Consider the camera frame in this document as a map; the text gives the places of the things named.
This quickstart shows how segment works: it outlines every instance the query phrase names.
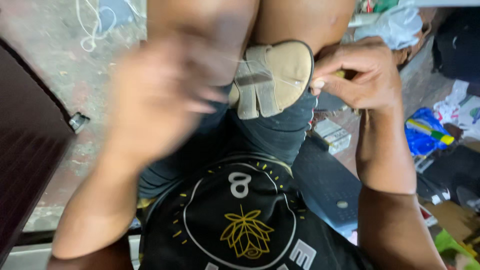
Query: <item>yellow and green object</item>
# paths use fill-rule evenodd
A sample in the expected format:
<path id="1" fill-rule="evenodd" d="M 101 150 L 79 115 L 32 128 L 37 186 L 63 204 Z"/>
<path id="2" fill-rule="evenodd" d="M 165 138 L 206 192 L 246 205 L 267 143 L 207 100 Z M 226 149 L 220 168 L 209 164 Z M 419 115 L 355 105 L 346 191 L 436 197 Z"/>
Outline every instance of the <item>yellow and green object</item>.
<path id="1" fill-rule="evenodd" d="M 442 132 L 433 130 L 424 124 L 421 124 L 413 119 L 408 119 L 407 122 L 405 123 L 407 125 L 407 128 L 409 129 L 414 129 L 418 132 L 421 132 L 423 134 L 429 135 L 432 138 L 435 138 L 441 142 L 443 142 L 446 145 L 450 145 L 455 141 L 455 138 L 453 138 L 450 135 L 444 134 Z"/>

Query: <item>concrete floor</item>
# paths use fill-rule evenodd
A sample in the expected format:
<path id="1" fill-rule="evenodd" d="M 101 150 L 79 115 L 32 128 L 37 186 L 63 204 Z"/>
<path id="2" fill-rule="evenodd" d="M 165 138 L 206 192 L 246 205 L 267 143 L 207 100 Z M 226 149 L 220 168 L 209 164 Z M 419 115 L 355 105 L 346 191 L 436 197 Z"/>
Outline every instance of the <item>concrete floor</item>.
<path id="1" fill-rule="evenodd" d="M 139 1 L 137 6 L 144 7 Z M 96 1 L 92 0 L 92 4 L 95 6 Z M 80 5 L 85 27 L 91 29 L 94 14 L 84 0 Z M 145 21 L 139 19 L 115 28 L 89 53 L 80 46 L 86 33 L 77 20 L 73 0 L 0 0 L 0 8 L 0 36 L 25 58 L 71 114 L 80 111 L 91 118 L 72 143 L 24 228 L 54 230 L 67 201 L 92 169 L 100 150 L 108 109 L 109 71 L 115 68 L 117 54 L 146 38 Z M 430 74 L 426 68 L 429 65 L 431 57 L 419 61 L 405 81 L 407 115 L 442 100 L 451 89 L 453 81 Z M 335 157 L 356 175 L 359 118 L 345 111 L 331 119 L 352 133 L 350 147 Z"/>

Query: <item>white string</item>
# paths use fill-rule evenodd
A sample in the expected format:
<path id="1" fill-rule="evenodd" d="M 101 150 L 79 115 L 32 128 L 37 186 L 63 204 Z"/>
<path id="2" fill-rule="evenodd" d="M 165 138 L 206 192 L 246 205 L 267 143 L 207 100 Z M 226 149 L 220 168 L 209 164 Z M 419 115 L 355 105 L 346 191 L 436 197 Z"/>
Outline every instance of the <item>white string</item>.
<path id="1" fill-rule="evenodd" d="M 131 0 L 125 0 L 125 2 L 130 6 L 130 9 L 133 11 L 133 13 L 135 13 L 137 16 L 141 17 L 141 18 L 144 18 L 146 19 L 147 17 L 146 16 L 143 16 L 140 14 L 140 12 L 138 12 L 137 8 L 132 4 L 132 1 Z"/>
<path id="2" fill-rule="evenodd" d="M 82 49 L 84 49 L 85 51 L 92 52 L 96 48 L 95 41 L 105 39 L 107 37 L 107 35 L 112 31 L 112 29 L 117 25 L 117 15 L 109 7 L 101 7 L 100 9 L 97 10 L 96 8 L 93 7 L 93 5 L 88 0 L 85 0 L 85 2 L 95 12 L 96 22 L 95 22 L 95 26 L 93 27 L 92 33 L 90 34 L 87 31 L 87 29 L 85 29 L 85 26 L 82 22 L 82 18 L 80 16 L 80 0 L 75 0 L 78 22 L 80 23 L 80 25 L 84 29 L 85 33 L 87 33 L 87 35 L 88 35 L 88 37 L 85 37 L 80 41 L 80 46 L 82 46 Z M 107 31 L 105 31 L 101 36 L 97 37 L 97 32 L 102 32 L 102 30 L 103 30 L 102 21 L 100 20 L 100 13 L 104 12 L 105 10 L 108 10 L 108 11 L 112 12 L 113 22 L 112 22 L 112 25 L 110 25 L 110 27 L 107 29 Z M 85 48 L 85 42 L 87 42 L 87 41 L 90 43 L 90 48 L 89 49 Z"/>

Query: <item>number 8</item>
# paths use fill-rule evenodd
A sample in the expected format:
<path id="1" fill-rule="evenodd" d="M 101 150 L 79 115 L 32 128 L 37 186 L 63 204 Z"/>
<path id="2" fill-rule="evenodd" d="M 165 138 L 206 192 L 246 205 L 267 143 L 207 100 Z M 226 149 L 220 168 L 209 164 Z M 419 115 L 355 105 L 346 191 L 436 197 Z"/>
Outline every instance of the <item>number 8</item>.
<path id="1" fill-rule="evenodd" d="M 242 180 L 235 180 L 236 177 L 242 177 Z M 235 196 L 236 198 L 244 198 L 248 195 L 248 183 L 252 180 L 252 177 L 246 173 L 242 172 L 232 172 L 228 176 L 228 181 L 232 183 L 230 185 L 230 191 L 232 192 L 232 195 Z M 242 192 L 237 191 L 237 186 L 242 185 L 244 187 Z"/>

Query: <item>shoe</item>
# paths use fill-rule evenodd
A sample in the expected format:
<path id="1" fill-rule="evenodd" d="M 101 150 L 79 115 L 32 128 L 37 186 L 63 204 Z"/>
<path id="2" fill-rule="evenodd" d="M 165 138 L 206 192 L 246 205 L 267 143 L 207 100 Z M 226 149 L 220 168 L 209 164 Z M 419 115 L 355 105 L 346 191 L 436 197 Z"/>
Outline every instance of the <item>shoe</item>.
<path id="1" fill-rule="evenodd" d="M 301 41 L 246 50 L 229 95 L 240 119 L 271 117 L 290 107 L 310 87 L 313 54 Z"/>

